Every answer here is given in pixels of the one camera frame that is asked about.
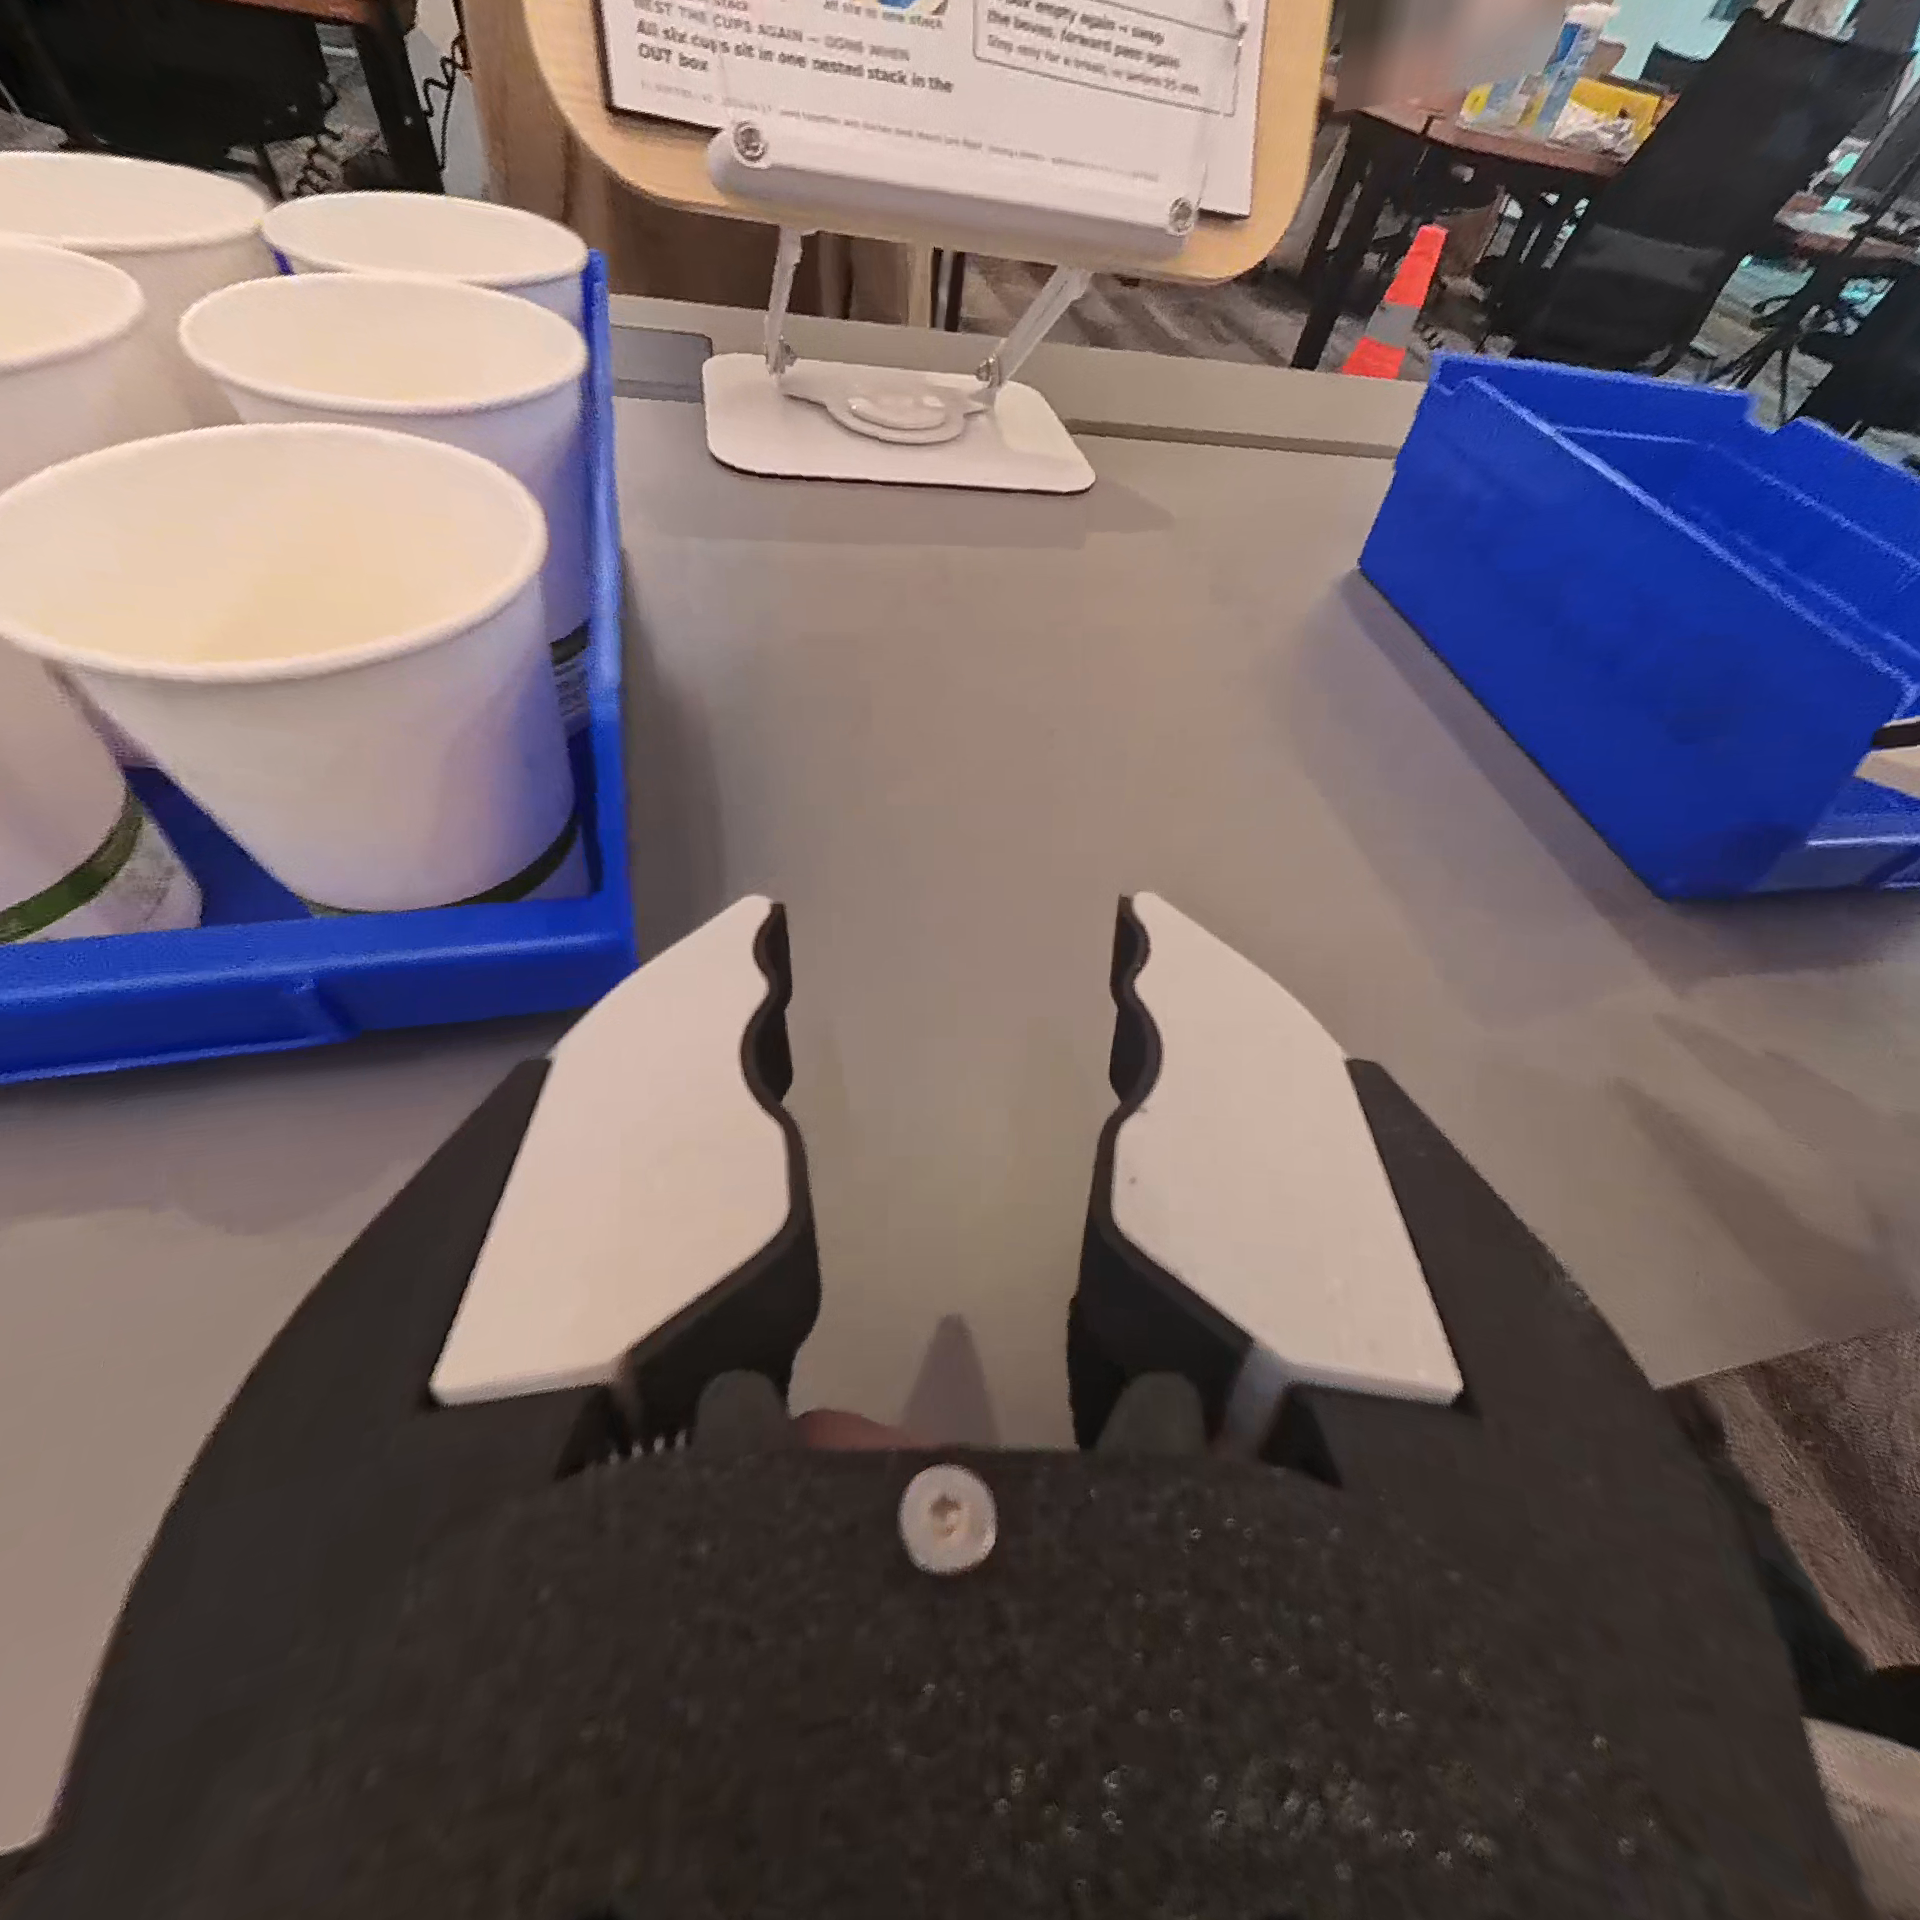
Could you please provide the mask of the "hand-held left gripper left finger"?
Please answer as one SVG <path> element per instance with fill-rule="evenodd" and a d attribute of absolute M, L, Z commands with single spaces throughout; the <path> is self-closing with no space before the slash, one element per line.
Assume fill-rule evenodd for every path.
<path fill-rule="evenodd" d="M 786 1401 L 823 1305 L 791 997 L 784 907 L 743 896 L 549 1049 L 434 1403 L 606 1387 L 649 1449 L 720 1376 Z"/>

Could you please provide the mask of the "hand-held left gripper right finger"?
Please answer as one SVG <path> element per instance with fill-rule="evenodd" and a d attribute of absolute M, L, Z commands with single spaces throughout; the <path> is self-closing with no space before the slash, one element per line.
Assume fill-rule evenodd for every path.
<path fill-rule="evenodd" d="M 1465 1378 L 1358 1061 L 1271 974 L 1163 896 L 1115 907 L 1111 1097 L 1070 1301 L 1072 1438 L 1145 1378 L 1200 1447 L 1266 1454 L 1333 1392 L 1456 1408 Z"/>

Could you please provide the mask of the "cluttered background table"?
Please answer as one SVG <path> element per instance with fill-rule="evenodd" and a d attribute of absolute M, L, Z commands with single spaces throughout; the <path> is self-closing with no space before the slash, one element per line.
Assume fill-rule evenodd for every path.
<path fill-rule="evenodd" d="M 1625 167 L 1618 158 L 1536 135 L 1463 128 L 1440 110 L 1413 103 L 1355 110 L 1346 117 L 1346 144 L 1303 261 L 1310 304 L 1291 368 L 1321 366 L 1383 213 L 1408 199 L 1426 162 L 1474 176 L 1520 208 L 1497 293 L 1486 297 L 1488 320 L 1502 297 L 1520 295 L 1529 261 L 1541 254 L 1547 213 L 1584 219 L 1600 187 Z"/>

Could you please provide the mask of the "orange traffic cone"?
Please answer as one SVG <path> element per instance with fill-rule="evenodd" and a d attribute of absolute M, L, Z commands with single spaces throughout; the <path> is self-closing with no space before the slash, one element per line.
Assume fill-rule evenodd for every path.
<path fill-rule="evenodd" d="M 1424 224 L 1413 233 L 1376 313 L 1339 366 L 1344 377 L 1401 377 L 1447 240 L 1449 229 L 1442 224 Z"/>

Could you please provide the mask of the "blue plastic bin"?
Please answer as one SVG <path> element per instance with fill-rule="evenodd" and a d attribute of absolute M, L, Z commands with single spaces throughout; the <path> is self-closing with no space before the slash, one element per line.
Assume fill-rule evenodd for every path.
<path fill-rule="evenodd" d="M 1360 576 L 1666 901 L 1913 894 L 1918 489 L 1737 391 L 1442 354 Z"/>
<path fill-rule="evenodd" d="M 581 1010 L 638 967 L 624 729 L 608 265 L 583 267 L 590 619 L 560 683 L 590 889 L 318 919 L 169 775 L 130 770 L 201 889 L 203 921 L 32 953 L 5 946 L 7 1086 L 327 1047 L 370 1033 Z"/>

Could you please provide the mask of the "printed instruction sheet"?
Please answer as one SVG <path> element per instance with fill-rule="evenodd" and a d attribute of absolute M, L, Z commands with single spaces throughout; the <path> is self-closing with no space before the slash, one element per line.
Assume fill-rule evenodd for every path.
<path fill-rule="evenodd" d="M 594 5 L 613 112 L 706 133 L 741 199 L 1113 217 L 1202 203 L 1259 5 Z"/>

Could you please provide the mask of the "black office chair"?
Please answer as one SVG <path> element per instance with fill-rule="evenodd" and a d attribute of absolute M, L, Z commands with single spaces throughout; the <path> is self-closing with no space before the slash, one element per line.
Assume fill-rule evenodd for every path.
<path fill-rule="evenodd" d="M 5 2 L 2 85 L 71 151 L 210 171 L 338 101 L 311 18 L 222 2 Z"/>
<path fill-rule="evenodd" d="M 1769 1506 L 1739 1474 L 1714 1406 L 1691 1385 L 1662 1390 L 1662 1401 L 1707 1465 L 1735 1518 L 1771 1621 L 1787 1648 L 1792 1678 L 1808 1717 L 1845 1730 L 1918 1749 L 1918 1669 L 1870 1669 L 1829 1614 L 1817 1586 L 1778 1531 Z"/>

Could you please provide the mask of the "wooden display board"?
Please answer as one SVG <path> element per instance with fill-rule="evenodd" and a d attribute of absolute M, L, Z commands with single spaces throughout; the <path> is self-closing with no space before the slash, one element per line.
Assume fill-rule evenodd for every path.
<path fill-rule="evenodd" d="M 523 7 L 535 66 L 567 130 L 615 181 L 649 201 L 741 224 L 779 226 L 782 217 L 775 210 L 757 210 L 713 185 L 706 133 L 633 119 L 608 107 L 592 9 L 587 2 Z M 1184 247 L 1157 265 L 1125 261 L 1099 272 L 1216 283 L 1255 267 L 1280 240 L 1305 192 L 1330 7 L 1259 9 L 1257 53 L 1241 66 L 1232 121 L 1218 126 L 1202 206 Z M 1049 258 L 1013 251 L 1008 242 L 965 238 L 933 247 L 882 224 L 823 233 L 1024 258 L 1051 267 Z"/>

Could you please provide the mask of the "black mesh chair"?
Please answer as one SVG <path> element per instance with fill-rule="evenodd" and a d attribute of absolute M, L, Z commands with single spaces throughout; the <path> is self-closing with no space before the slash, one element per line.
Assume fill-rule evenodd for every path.
<path fill-rule="evenodd" d="M 1499 325 L 1511 357 L 1671 370 L 1783 206 L 1886 103 L 1906 64 L 1909 53 L 1742 11 Z"/>

